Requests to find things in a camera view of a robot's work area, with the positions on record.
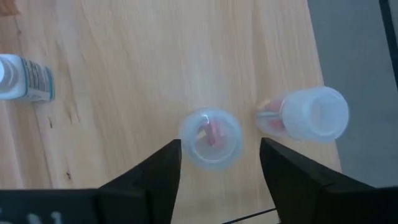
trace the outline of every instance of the upside-down plastic cup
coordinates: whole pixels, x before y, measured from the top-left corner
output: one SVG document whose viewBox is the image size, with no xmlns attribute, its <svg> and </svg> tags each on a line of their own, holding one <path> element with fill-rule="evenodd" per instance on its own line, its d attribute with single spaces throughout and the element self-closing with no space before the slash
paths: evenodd
<svg viewBox="0 0 398 224">
<path fill-rule="evenodd" d="M 231 114 L 214 108 L 198 110 L 181 124 L 183 152 L 204 168 L 224 169 L 240 156 L 242 131 Z"/>
<path fill-rule="evenodd" d="M 320 86 L 263 102 L 256 123 L 266 134 L 318 142 L 340 137 L 349 121 L 348 104 L 338 91 Z"/>
</svg>

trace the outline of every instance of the cable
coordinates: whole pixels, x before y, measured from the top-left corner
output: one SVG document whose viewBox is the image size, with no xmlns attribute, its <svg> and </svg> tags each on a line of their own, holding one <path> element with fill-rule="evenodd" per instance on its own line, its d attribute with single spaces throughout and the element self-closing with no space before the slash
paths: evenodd
<svg viewBox="0 0 398 224">
<path fill-rule="evenodd" d="M 269 212 L 272 212 L 272 211 L 275 211 L 275 210 L 276 210 L 276 208 L 268 209 L 268 210 L 265 210 L 265 211 L 262 211 L 262 212 L 258 212 L 258 213 L 252 214 L 252 215 L 248 215 L 248 216 L 245 216 L 245 217 L 237 218 L 235 220 L 232 220 L 232 221 L 229 221 L 229 222 L 226 222 L 226 223 L 223 223 L 223 224 L 236 223 L 236 222 L 239 222 L 239 221 L 242 221 L 242 220 L 245 220 L 245 219 L 248 219 L 248 218 L 256 217 L 258 215 L 266 214 L 266 213 L 269 213 Z"/>
<path fill-rule="evenodd" d="M 392 62 L 392 71 L 396 78 L 396 85 L 398 86 L 398 45 L 397 34 L 394 28 L 394 21 L 392 20 L 392 11 L 389 0 L 379 0 L 381 17 L 383 19 L 384 30 L 387 37 L 387 45 L 390 52 Z"/>
</svg>

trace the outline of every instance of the wooden table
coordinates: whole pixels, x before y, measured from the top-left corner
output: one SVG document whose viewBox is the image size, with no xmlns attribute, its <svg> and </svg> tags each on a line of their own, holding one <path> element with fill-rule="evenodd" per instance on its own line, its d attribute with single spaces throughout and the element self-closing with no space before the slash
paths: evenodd
<svg viewBox="0 0 398 224">
<path fill-rule="evenodd" d="M 51 103 L 0 104 L 2 188 L 99 187 L 177 137 L 195 109 L 239 120 L 244 153 L 225 171 L 184 155 L 173 223 L 221 223 L 272 208 L 256 105 L 322 85 L 306 0 L 17 0 L 1 52 L 47 64 Z M 278 139 L 334 170 L 335 144 Z M 276 212 L 245 223 L 277 223 Z"/>
</svg>

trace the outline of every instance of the clear plastic cup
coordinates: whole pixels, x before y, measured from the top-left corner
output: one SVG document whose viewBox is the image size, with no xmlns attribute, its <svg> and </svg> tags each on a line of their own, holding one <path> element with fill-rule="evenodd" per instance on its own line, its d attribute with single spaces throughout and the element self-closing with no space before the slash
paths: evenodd
<svg viewBox="0 0 398 224">
<path fill-rule="evenodd" d="M 206 108 L 187 116 L 179 130 L 182 150 L 197 165 L 224 169 L 241 154 L 242 131 L 236 118 L 229 113 Z"/>
<path fill-rule="evenodd" d="M 336 90 L 320 86 L 262 103 L 256 115 L 261 131 L 273 136 L 330 142 L 349 121 L 348 104 Z"/>
</svg>

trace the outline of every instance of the gray floor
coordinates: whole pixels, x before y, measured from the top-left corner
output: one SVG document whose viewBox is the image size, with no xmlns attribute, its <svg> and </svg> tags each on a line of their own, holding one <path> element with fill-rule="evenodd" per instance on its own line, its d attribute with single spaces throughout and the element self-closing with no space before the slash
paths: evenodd
<svg viewBox="0 0 398 224">
<path fill-rule="evenodd" d="M 390 2 L 391 17 L 392 17 L 392 20 L 394 21 L 394 28 L 396 30 L 396 35 L 397 35 L 398 34 L 398 1 L 390 0 L 389 2 Z"/>
<path fill-rule="evenodd" d="M 348 129 L 337 140 L 343 173 L 375 187 L 398 185 L 398 91 L 379 1 L 308 4 L 325 85 L 350 106 Z"/>
</svg>

